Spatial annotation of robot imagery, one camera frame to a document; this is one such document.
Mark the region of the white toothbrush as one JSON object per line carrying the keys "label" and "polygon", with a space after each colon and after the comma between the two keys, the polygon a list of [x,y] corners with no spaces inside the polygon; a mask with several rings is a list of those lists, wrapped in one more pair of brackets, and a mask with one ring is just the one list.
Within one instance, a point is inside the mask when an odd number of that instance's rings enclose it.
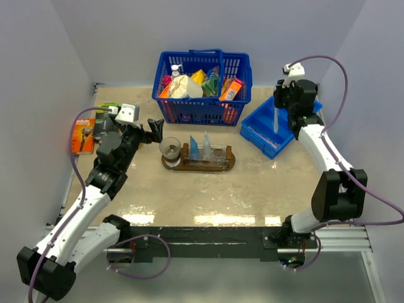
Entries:
{"label": "white toothbrush", "polygon": [[274,107],[273,108],[273,131],[274,133],[278,132],[278,128],[279,128],[279,123],[278,123],[278,108]]}

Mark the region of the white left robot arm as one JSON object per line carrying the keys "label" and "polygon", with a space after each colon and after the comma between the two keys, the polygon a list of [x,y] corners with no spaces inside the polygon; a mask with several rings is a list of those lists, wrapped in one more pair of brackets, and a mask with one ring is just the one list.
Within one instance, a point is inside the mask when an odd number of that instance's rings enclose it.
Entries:
{"label": "white left robot arm", "polygon": [[161,143],[164,121],[149,119],[149,131],[135,123],[117,120],[120,132],[102,136],[93,169],[82,180],[81,192],[56,226],[33,248],[23,247],[16,256],[22,282],[33,292],[59,301],[71,290],[79,271],[109,246],[125,247],[131,240],[129,222],[110,215],[87,237],[93,219],[115,198],[140,144]]}

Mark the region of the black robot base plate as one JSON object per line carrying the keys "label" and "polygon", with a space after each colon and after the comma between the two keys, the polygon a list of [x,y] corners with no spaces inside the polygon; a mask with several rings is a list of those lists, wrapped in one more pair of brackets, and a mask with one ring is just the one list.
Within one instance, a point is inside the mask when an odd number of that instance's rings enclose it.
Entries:
{"label": "black robot base plate", "polygon": [[172,258],[258,259],[278,261],[303,249],[316,249],[310,234],[295,234],[282,227],[126,227],[118,241],[134,254],[136,263],[150,263],[167,256],[161,240],[167,243]]}

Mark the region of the pink toothbrush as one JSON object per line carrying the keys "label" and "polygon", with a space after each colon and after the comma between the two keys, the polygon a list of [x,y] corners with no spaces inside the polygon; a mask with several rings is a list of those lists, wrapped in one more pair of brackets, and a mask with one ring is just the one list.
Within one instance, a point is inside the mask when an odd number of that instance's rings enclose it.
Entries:
{"label": "pink toothbrush", "polygon": [[254,130],[251,126],[248,127],[248,129],[250,130],[250,132],[252,133],[252,135],[257,139],[257,140],[261,140],[264,144],[271,146],[273,149],[277,149],[278,145],[273,142],[272,140],[270,140],[269,138],[267,138],[266,136],[262,135],[261,133],[257,132],[256,130]]}

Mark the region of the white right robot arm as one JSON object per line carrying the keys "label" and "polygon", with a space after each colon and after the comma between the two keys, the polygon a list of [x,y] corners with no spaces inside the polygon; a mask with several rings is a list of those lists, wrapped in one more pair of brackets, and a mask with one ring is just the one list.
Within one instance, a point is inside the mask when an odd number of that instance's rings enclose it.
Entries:
{"label": "white right robot arm", "polygon": [[306,148],[321,173],[306,211],[288,216],[281,231],[273,236],[289,248],[297,247],[304,235],[326,223],[340,223],[362,215],[365,192],[354,182],[367,184],[367,174],[354,169],[335,148],[322,119],[314,112],[318,86],[309,80],[278,80],[274,105],[287,111],[288,127]]}

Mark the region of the clear acrylic toothbrush holder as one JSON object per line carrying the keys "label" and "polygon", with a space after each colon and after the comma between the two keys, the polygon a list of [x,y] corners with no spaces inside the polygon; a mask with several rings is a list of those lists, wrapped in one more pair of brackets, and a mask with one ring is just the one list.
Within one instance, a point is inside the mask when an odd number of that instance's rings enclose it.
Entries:
{"label": "clear acrylic toothbrush holder", "polygon": [[207,159],[203,157],[202,143],[198,143],[198,148],[199,160],[194,161],[189,158],[189,143],[183,144],[180,152],[181,165],[184,165],[186,170],[223,172],[235,165],[235,155],[229,145],[211,145],[211,155]]}

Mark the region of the blue toothpaste tube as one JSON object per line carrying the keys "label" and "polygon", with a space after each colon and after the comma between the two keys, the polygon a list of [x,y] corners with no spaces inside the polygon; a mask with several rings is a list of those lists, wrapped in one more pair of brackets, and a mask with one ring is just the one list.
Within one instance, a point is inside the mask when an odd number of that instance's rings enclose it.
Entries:
{"label": "blue toothpaste tube", "polygon": [[199,148],[196,140],[190,136],[190,144],[189,144],[189,158],[191,160],[197,161],[199,160]]}

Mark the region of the clear plastic cup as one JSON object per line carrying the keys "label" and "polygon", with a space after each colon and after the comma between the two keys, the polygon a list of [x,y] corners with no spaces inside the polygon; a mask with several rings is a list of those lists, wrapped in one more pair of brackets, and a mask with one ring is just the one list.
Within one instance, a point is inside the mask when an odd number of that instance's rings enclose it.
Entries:
{"label": "clear plastic cup", "polygon": [[166,137],[159,144],[162,160],[169,167],[175,167],[181,162],[181,143],[177,138]]}

